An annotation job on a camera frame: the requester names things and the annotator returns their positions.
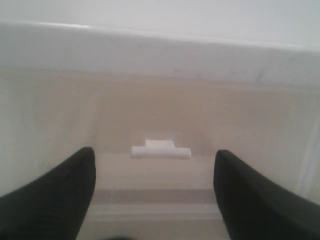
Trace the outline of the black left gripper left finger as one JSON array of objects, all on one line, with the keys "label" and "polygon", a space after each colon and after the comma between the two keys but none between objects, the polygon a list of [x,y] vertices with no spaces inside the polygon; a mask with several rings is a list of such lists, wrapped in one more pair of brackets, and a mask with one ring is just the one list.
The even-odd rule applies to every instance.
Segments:
[{"label": "black left gripper left finger", "polygon": [[2,240],[75,240],[96,185],[95,152],[83,147],[0,198]]}]

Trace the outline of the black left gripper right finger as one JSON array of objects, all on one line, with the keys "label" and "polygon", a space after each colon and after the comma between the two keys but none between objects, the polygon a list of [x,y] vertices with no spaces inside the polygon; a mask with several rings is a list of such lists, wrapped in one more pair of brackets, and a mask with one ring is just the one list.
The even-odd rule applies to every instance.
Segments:
[{"label": "black left gripper right finger", "polygon": [[272,182],[228,150],[218,150],[213,189],[232,240],[318,240],[320,206]]}]

